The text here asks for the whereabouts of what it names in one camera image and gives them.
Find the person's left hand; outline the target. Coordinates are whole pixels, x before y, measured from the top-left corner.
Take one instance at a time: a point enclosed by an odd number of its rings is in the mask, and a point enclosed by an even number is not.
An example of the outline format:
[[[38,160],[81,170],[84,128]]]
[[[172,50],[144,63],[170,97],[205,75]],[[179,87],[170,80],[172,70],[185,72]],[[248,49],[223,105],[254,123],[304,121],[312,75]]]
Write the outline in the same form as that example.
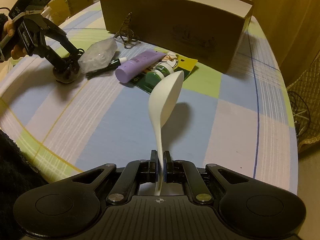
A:
[[[3,27],[3,33],[2,37],[5,37],[6,35],[9,35],[12,37],[15,34],[14,25],[11,20],[7,20],[7,22],[4,24]],[[27,51],[25,48],[20,47],[18,44],[14,46],[14,48],[11,50],[11,57],[14,60],[17,60],[21,57],[25,57],[27,54]]]

